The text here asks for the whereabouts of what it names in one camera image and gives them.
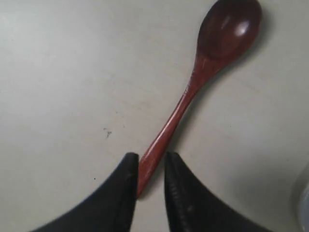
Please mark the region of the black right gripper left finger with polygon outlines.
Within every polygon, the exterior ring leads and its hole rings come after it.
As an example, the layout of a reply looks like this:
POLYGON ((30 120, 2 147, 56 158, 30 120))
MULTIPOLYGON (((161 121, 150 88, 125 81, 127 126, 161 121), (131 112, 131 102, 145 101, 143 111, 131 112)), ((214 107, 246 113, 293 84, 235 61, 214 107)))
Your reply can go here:
POLYGON ((83 202, 38 232, 128 232, 136 205, 139 156, 126 153, 106 181, 83 202))

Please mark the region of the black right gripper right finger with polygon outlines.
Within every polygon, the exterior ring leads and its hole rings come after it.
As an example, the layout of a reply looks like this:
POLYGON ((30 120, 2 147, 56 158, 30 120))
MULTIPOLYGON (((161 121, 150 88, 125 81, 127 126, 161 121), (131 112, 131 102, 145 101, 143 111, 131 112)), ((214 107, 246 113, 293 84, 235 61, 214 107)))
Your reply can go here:
POLYGON ((192 173, 180 155, 164 161, 164 194, 171 232, 267 232, 215 196, 192 173))

